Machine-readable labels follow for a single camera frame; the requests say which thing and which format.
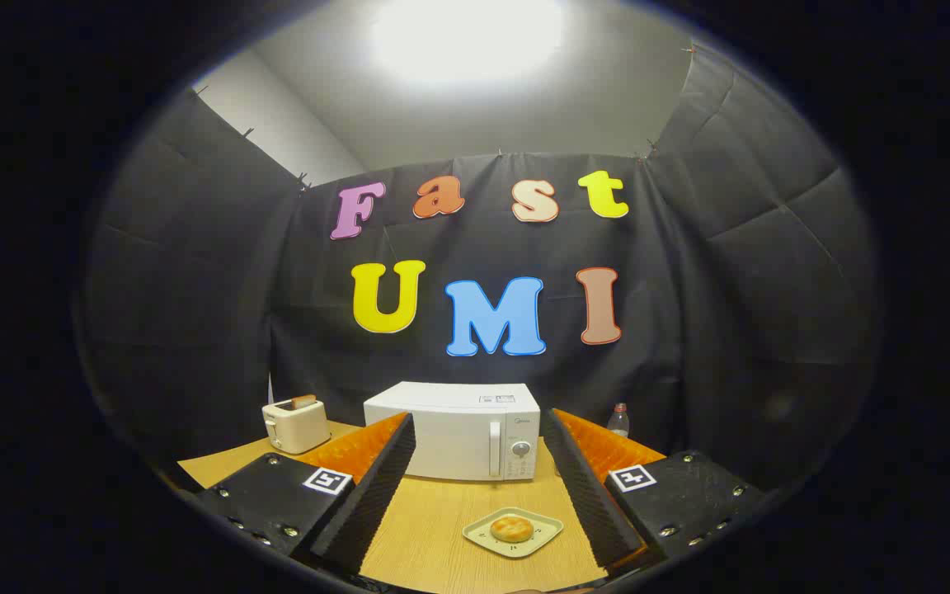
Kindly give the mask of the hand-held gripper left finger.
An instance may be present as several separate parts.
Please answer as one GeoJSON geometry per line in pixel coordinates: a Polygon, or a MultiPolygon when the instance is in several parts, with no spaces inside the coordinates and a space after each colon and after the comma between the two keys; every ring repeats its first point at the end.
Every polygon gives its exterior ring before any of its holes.
{"type": "Polygon", "coordinates": [[[263,549],[356,575],[416,445],[404,411],[297,459],[261,455],[195,500],[263,549]]]}

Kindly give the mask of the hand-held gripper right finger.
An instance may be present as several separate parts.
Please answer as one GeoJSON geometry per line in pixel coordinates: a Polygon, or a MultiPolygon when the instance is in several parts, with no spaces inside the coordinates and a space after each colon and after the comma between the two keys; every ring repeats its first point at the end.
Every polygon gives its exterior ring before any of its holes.
{"type": "Polygon", "coordinates": [[[540,432],[595,562],[610,574],[708,548],[766,498],[700,451],[663,455],[566,411],[544,411],[540,432]]]}

